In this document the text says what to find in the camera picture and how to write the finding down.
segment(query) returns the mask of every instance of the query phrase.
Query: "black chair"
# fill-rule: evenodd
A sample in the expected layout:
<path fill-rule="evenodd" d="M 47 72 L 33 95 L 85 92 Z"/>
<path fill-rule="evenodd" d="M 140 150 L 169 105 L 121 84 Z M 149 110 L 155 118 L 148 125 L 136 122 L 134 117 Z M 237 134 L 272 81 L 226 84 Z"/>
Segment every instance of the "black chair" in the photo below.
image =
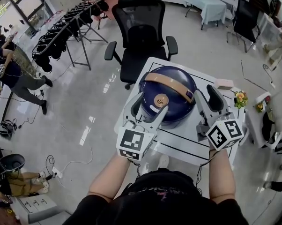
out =
<path fill-rule="evenodd" d="M 239 34 L 252 42 L 249 49 L 247 49 L 245 40 L 240 37 L 244 42 L 245 52 L 248 52 L 251 49 L 252 45 L 256 43 L 260 35 L 260 29 L 257 25 L 259 12 L 260 11 L 255 6 L 251 5 L 248 1 L 238 0 L 237 11 L 235 12 L 235 17 L 233 19 L 234 32 L 236 34 L 234 34 L 232 31 L 228 31 L 226 34 L 226 42 L 229 42 L 229 33 L 231 33 L 232 35 L 235 35 L 237 37 L 239 43 Z M 254 36 L 254 33 L 252 31 L 255 27 L 258 28 L 258 35 L 256 37 Z"/>
<path fill-rule="evenodd" d="M 119 0 L 112 12 L 120 27 L 125 51 L 121 61 L 115 52 L 117 42 L 110 42 L 104 59 L 114 57 L 121 64 L 120 80 L 127 83 L 128 90 L 136 83 L 149 57 L 170 61 L 171 56 L 178 53 L 178 45 L 174 37 L 166 37 L 167 58 L 162 38 L 165 3 L 161 0 Z"/>

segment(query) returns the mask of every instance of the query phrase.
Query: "metal rack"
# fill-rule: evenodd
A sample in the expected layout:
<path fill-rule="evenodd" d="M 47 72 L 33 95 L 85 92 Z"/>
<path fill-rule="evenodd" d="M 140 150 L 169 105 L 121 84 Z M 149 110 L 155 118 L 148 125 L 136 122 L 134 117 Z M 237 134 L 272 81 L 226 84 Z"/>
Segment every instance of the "metal rack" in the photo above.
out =
<path fill-rule="evenodd" d="M 96 6 L 96 4 L 97 4 L 99 1 L 101 1 L 101 0 L 98 0 L 98 1 L 96 1 L 96 2 L 94 2 L 94 3 L 92 3 L 92 4 L 90 4 L 90 5 L 88 5 L 88 4 L 83 4 L 83 5 L 79 5 L 78 7 L 74 8 L 74 10 L 73 10 L 73 11 L 70 11 L 69 13 L 75 13 L 77 10 L 80 11 L 80 13 L 76 14 L 73 18 L 65 18 L 65 15 L 64 15 L 59 21 L 57 21 L 57 22 L 52 26 L 52 28 L 53 28 L 55 25 L 59 24 L 60 22 L 66 23 L 66 25 L 65 25 L 59 32 L 57 32 L 57 34 L 56 34 L 56 36 L 55 36 L 54 38 L 52 38 L 52 39 L 51 39 L 51 38 L 48 38 L 48 39 L 51 39 L 51 41 L 50 41 L 49 44 L 47 44 L 47 45 L 38 45 L 38 44 L 37 44 L 37 45 L 33 48 L 32 55 L 34 55 L 34 54 L 35 54 L 35 55 L 41 55 L 41 54 L 43 54 L 43 53 L 53 44 L 53 42 L 59 37 L 59 35 L 60 35 L 65 29 L 67 29 L 69 32 L 71 32 L 71 34 L 73 34 L 73 32 L 69 29 L 69 25 L 70 25 L 74 20 L 76 20 L 76 24 L 77 24 L 77 26 L 78 26 L 78 28 L 79 28 L 78 32 L 79 32 L 79 35 L 80 35 L 80 36 L 79 36 L 79 38 L 76 38 L 76 37 L 74 36 L 74 34 L 73 34 L 73 37 L 75 38 L 75 40 L 76 40 L 77 42 L 79 42 L 79 41 L 82 42 L 82 46 L 83 46 L 83 50 L 84 50 L 84 53 L 85 53 L 85 57 L 86 57 L 87 63 L 80 63 L 80 62 L 74 62 L 74 61 L 73 61 L 72 56 L 71 56 L 71 53 L 70 53 L 69 48 L 68 48 L 68 45 L 67 45 L 67 41 L 72 41 L 72 40 L 69 40 L 69 39 L 68 39 L 68 40 L 66 41 L 66 49 L 67 49 L 67 51 L 68 51 L 68 54 L 69 54 L 69 57 L 70 57 L 70 60 L 71 60 L 71 62 L 72 62 L 73 67 L 75 67 L 75 66 L 74 66 L 75 64 L 79 64 L 79 65 L 88 66 L 88 67 L 89 67 L 89 70 L 91 70 L 91 66 L 90 66 L 89 59 L 88 59 L 88 56 L 87 56 L 87 53 L 86 53 L 86 48 L 85 48 L 85 45 L 84 45 L 83 38 L 85 38 L 86 40 L 88 40 L 90 43 L 92 43 L 92 41 L 103 41 L 103 42 L 108 43 L 108 41 L 107 41 L 106 39 L 104 39 L 98 32 L 96 32 L 96 31 L 91 27 L 91 24 L 89 25 L 89 24 L 87 24 L 85 21 L 83 21 L 83 20 L 80 18 L 80 16 L 81 16 L 82 13 L 84 13 L 85 11 L 87 11 L 87 10 L 89 9 L 89 15 L 90 15 L 90 17 L 91 17 L 91 15 L 92 15 L 91 8 L 92 8 L 92 6 Z M 86 31 L 84 34 L 82 34 L 82 30 L 83 30 L 83 29 L 80 28 L 79 21 L 81 21 L 85 26 L 88 27 L 88 28 L 87 28 L 87 31 Z M 88 38 L 86 37 L 86 34 L 87 34 L 90 30 L 94 31 L 101 39 L 88 39 Z M 36 48 L 37 48 L 38 46 L 46 46 L 46 48 L 45 48 L 42 52 L 36 52 L 35 50 L 36 50 Z"/>

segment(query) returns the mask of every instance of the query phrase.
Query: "navy blue pot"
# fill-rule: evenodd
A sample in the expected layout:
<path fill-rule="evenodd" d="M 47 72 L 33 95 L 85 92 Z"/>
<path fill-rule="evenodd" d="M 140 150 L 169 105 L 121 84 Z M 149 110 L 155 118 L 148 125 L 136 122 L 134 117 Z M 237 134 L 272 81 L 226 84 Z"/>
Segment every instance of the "navy blue pot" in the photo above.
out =
<path fill-rule="evenodd" d="M 196 89 L 193 78 L 178 67 L 159 67 L 146 73 L 139 83 L 139 92 L 144 92 L 141 108 L 145 120 L 168 105 L 162 125 L 176 127 L 194 108 Z"/>

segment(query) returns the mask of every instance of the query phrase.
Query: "tiled floor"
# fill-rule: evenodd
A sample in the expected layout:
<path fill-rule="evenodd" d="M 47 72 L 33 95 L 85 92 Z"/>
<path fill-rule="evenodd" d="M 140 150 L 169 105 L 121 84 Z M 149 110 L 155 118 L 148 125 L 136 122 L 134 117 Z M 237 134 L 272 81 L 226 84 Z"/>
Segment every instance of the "tiled floor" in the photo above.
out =
<path fill-rule="evenodd" d="M 237 87 L 248 93 L 252 101 L 263 90 L 242 77 L 241 60 L 245 77 L 266 90 L 273 91 L 269 77 L 262 69 L 265 55 L 260 42 L 249 53 L 244 53 L 243 44 L 238 45 L 236 37 L 226 43 L 224 25 L 216 27 L 212 22 L 200 30 L 200 14 L 189 13 L 186 8 L 167 4 L 163 22 L 163 36 L 174 36 L 178 43 L 178 55 L 172 61 L 218 78 L 234 80 Z M 122 38 L 115 21 L 105 19 L 99 33 L 108 41 L 118 41 L 117 52 L 122 55 Z M 85 62 L 82 46 L 69 41 L 73 58 Z M 55 157 L 55 167 L 62 170 L 69 161 L 90 160 L 90 147 L 93 161 L 88 165 L 70 164 L 60 180 L 50 181 L 49 196 L 69 212 L 73 212 L 78 202 L 86 195 L 90 182 L 103 169 L 115 152 L 116 134 L 114 124 L 130 93 L 124 89 L 119 79 L 120 65 L 104 60 L 107 47 L 105 42 L 85 40 L 86 50 L 92 66 L 72 67 L 68 54 L 63 53 L 59 61 L 52 61 L 53 72 L 48 75 L 54 81 L 51 89 L 45 88 L 48 100 L 48 114 L 41 110 L 33 124 L 25 123 L 13 136 L 12 150 L 26 159 L 25 168 L 40 171 L 45 166 L 48 155 Z M 282 64 L 272 73 L 274 83 L 282 85 Z M 38 107 L 27 102 L 12 101 L 8 119 L 17 118 L 18 125 L 29 117 L 33 120 Z M 159 154 L 149 151 L 142 161 L 141 171 L 154 170 Z M 282 157 L 273 151 L 257 149 L 251 143 L 239 148 L 234 162 L 234 175 L 237 183 L 237 201 L 249 224 L 267 207 L 274 191 L 264 190 L 264 180 L 282 180 L 278 166 Z M 179 170 L 196 179 L 198 167 L 171 159 L 171 170 Z M 136 167 L 131 166 L 123 186 L 136 178 Z M 200 188 L 208 189 L 208 169 L 202 171 Z M 282 210 L 282 193 L 277 193 L 268 210 L 255 223 L 270 225 Z"/>

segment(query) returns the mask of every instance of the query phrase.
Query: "tan handle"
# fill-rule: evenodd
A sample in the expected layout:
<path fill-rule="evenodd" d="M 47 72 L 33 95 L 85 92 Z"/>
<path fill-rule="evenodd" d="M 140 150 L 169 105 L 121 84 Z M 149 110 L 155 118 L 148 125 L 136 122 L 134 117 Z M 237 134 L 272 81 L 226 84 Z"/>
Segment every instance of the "tan handle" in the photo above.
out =
<path fill-rule="evenodd" d="M 167 77 L 163 74 L 158 74 L 158 73 L 148 73 L 147 76 L 145 77 L 146 81 L 151 81 L 151 82 L 157 82 L 161 83 L 167 87 L 172 88 L 175 90 L 177 93 L 182 95 L 188 103 L 192 103 L 194 99 L 194 94 L 183 84 L 180 82 L 174 80 L 171 77 Z M 192 93 L 192 99 L 187 96 L 187 93 Z"/>

